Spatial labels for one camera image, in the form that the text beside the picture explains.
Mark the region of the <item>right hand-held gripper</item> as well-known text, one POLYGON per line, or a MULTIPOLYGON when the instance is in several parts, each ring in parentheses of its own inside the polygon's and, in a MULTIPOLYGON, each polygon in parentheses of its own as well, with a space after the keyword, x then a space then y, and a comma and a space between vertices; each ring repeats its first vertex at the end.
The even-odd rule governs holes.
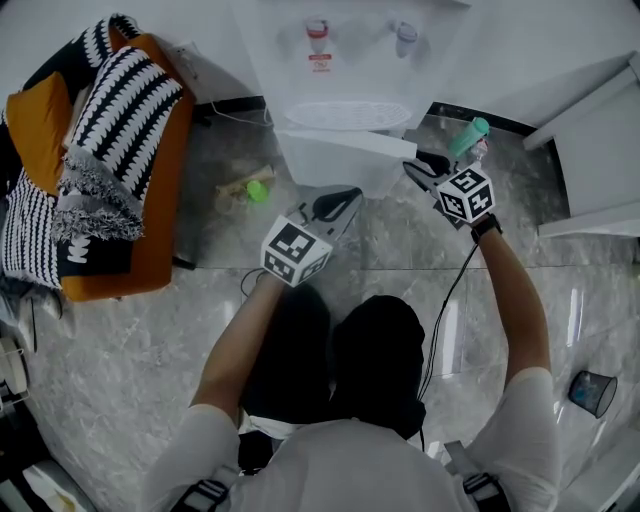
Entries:
POLYGON ((452 173, 451 161, 444 155, 417 150, 422 164, 404 161, 405 174, 424 192, 436 193, 444 213, 472 224, 495 207, 493 184, 480 163, 473 163, 438 184, 440 177, 452 173))

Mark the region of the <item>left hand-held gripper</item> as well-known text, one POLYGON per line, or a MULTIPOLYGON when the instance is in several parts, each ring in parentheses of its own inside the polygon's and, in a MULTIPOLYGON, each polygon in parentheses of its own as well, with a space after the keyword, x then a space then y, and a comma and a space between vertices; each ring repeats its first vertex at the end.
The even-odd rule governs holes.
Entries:
POLYGON ((333 185, 315 191, 279 215, 261 244, 261 267, 291 287, 307 281, 328 263, 338 240, 362 202, 358 187, 333 185))

